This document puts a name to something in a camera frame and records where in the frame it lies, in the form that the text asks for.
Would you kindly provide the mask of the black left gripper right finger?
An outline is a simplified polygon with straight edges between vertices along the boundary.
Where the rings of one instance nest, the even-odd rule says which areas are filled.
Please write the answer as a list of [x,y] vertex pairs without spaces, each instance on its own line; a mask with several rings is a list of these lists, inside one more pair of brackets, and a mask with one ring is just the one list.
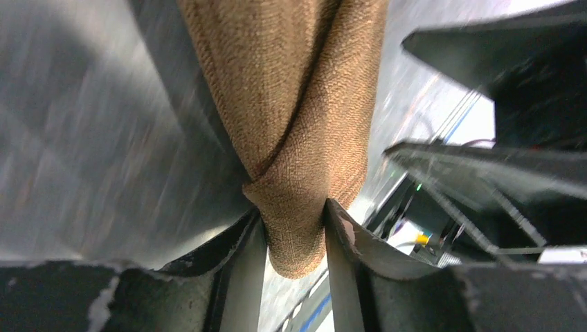
[[336,331],[585,331],[583,264],[475,263],[443,269],[324,209]]

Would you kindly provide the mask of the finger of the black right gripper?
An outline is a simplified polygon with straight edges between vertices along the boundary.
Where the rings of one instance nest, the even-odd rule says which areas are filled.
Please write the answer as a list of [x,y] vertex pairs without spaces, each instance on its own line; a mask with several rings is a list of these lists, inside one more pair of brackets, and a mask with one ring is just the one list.
[[494,102],[499,147],[586,148],[586,2],[417,29],[412,56]]
[[586,153],[401,142],[385,151],[424,202],[408,218],[460,262],[586,262]]

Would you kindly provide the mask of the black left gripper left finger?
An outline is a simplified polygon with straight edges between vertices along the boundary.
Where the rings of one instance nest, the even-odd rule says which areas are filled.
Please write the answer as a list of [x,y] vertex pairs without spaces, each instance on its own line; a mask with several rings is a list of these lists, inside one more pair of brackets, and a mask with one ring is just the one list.
[[3,261],[2,331],[256,331],[267,246],[257,210],[151,270],[126,261]]

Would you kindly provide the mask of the brown cloth napkin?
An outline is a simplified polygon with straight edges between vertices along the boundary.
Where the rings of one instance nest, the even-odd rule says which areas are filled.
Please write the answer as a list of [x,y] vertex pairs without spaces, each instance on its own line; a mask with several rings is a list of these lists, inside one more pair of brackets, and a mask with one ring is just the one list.
[[180,1],[215,106],[249,175],[274,270],[325,255],[323,207],[364,184],[387,1]]

